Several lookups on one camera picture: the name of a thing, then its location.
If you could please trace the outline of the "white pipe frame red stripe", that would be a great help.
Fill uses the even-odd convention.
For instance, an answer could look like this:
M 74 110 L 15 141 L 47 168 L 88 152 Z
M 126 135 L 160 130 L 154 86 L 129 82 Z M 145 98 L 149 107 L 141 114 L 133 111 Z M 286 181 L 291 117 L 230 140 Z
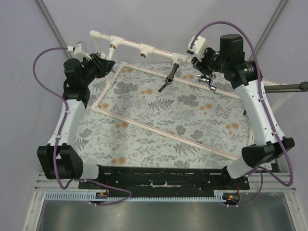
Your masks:
M 115 50 L 119 46 L 127 46 L 138 49 L 140 56 L 146 58 L 150 54 L 163 56 L 172 60 L 172 64 L 179 64 L 179 68 L 182 65 L 192 65 L 191 58 L 180 53 L 170 53 L 168 51 L 160 50 L 153 46 L 136 43 L 133 41 L 126 40 L 124 38 L 102 34 L 98 31 L 90 31 L 90 36 L 94 43 L 96 51 L 100 51 L 98 40 L 106 40 L 110 42 L 110 48 Z M 216 72 L 211 74 L 222 73 L 222 68 L 218 68 Z M 232 98 L 236 98 L 242 101 L 245 110 L 249 114 L 251 122 L 250 139 L 255 141 L 255 144 L 248 147 L 266 155 L 272 156 L 273 158 L 279 157 L 281 154 L 287 153 L 287 148 L 292 148 L 291 145 L 287 145 L 287 138 L 276 123 L 274 113 L 270 107 L 265 86 L 272 86 L 270 81 L 262 81 L 261 72 L 257 64 L 252 65 L 251 62 L 245 62 L 242 69 L 238 69 L 239 80 L 241 85 L 235 89 L 235 93 L 229 93 L 226 91 L 218 90 L 214 91 L 217 94 L 226 95 Z M 159 77 L 166 78 L 168 75 L 158 74 Z M 179 79 L 174 76 L 174 80 L 183 84 L 198 87 L 204 90 L 210 90 L 207 85 L 202 83 L 192 83 L 187 80 Z

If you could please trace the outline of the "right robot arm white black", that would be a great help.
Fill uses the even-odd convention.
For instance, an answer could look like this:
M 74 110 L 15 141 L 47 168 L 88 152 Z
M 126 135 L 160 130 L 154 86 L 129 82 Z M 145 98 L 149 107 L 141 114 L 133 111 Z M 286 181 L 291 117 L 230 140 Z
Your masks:
M 269 102 L 264 84 L 258 80 L 254 61 L 245 60 L 244 40 L 238 34 L 220 37 L 219 51 L 207 45 L 205 38 L 192 38 L 188 52 L 195 54 L 192 65 L 201 72 L 201 80 L 211 90 L 213 72 L 224 74 L 227 81 L 240 97 L 254 133 L 255 143 L 242 149 L 241 156 L 225 167 L 227 179 L 237 179 L 257 166 L 269 163 L 295 146 L 293 138 L 287 138 L 281 130 Z

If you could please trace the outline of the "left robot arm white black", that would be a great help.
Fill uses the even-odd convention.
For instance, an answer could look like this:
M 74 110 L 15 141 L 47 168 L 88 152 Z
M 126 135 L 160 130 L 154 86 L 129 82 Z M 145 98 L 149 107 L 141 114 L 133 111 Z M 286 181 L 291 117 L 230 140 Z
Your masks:
M 84 115 L 90 98 L 89 84 L 95 78 L 108 75 L 114 61 L 90 54 L 90 59 L 72 58 L 64 62 L 64 92 L 62 112 L 47 145 L 39 146 L 37 156 L 45 177 L 49 180 L 96 179 L 97 165 L 83 163 L 75 147 L 79 121 Z

